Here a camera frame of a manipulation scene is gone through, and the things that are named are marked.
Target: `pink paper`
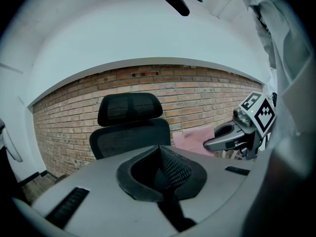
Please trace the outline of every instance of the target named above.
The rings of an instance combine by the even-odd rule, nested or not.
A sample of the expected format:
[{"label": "pink paper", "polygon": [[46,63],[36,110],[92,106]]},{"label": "pink paper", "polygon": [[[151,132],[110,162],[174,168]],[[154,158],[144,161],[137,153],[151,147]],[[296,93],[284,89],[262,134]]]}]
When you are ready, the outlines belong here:
[{"label": "pink paper", "polygon": [[203,143],[214,137],[214,128],[211,125],[173,133],[173,140],[177,148],[208,156],[214,156],[214,152],[206,150]]}]

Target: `chair backrest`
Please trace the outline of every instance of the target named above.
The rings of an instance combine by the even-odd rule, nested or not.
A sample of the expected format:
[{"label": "chair backrest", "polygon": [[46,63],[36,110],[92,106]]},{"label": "chair backrest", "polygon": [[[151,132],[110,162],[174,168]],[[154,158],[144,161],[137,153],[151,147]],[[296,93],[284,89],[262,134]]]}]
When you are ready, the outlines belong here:
[{"label": "chair backrest", "polygon": [[161,104],[153,94],[105,96],[98,114],[98,124],[104,128],[90,136],[95,157],[102,159],[152,145],[170,146],[169,124],[158,118],[161,115]]}]

